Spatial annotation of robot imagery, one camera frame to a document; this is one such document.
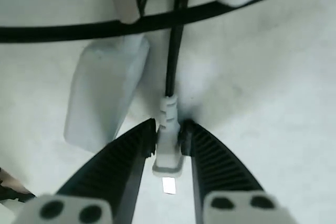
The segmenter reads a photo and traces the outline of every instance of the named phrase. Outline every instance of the white plug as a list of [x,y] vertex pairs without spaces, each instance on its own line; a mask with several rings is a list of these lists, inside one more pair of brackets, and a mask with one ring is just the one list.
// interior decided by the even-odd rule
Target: white plug
[[153,174],[157,177],[180,177],[183,156],[178,145],[180,125],[177,121],[177,96],[163,97],[160,105],[160,126]]

